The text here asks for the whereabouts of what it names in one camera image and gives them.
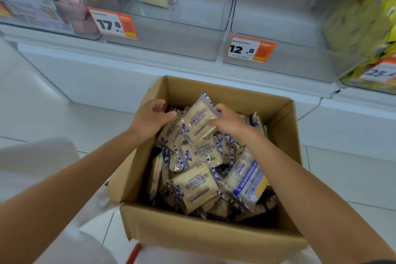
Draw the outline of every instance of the open cardboard box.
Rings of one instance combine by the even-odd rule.
[[[147,91],[141,105],[162,98],[167,107],[183,109],[194,104],[203,92],[214,104],[222,102],[236,112],[251,115],[256,111],[268,128],[270,140],[302,163],[294,102],[289,98],[165,76]],[[282,205],[268,227],[263,221],[240,226],[139,204],[154,141],[151,138],[137,148],[108,184],[112,200],[122,203],[120,211],[129,240],[255,263],[280,263],[307,246]]]

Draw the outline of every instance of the hand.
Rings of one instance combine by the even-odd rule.
[[[142,142],[154,136],[161,127],[176,117],[176,112],[164,112],[165,100],[153,99],[142,105],[127,132],[137,136]]]
[[[221,132],[239,138],[251,127],[243,122],[238,114],[226,105],[217,104],[215,108],[221,111],[221,118],[207,120],[206,125],[217,126]]]

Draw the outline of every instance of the price label 12.8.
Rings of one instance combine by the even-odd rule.
[[[277,43],[251,39],[242,36],[233,36],[228,56],[248,61],[265,63],[274,51]]]
[[[360,79],[377,81],[380,83],[391,83],[392,80],[396,79],[396,63],[383,61],[369,71],[366,71]]]
[[[89,8],[89,11],[101,33],[137,40],[132,16],[94,8]]]

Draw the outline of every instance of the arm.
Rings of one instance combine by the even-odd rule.
[[[126,157],[176,116],[174,111],[162,111],[164,103],[147,102],[125,132],[4,202],[0,206],[0,263],[33,263]]]
[[[358,264],[396,254],[354,209],[318,178],[219,104],[209,125],[241,138],[285,210],[323,263]]]

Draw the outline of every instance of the person's left hand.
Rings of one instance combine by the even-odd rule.
[[[127,132],[137,136],[142,142],[154,136],[160,128],[176,117],[176,112],[164,112],[165,100],[153,99],[142,105]]]

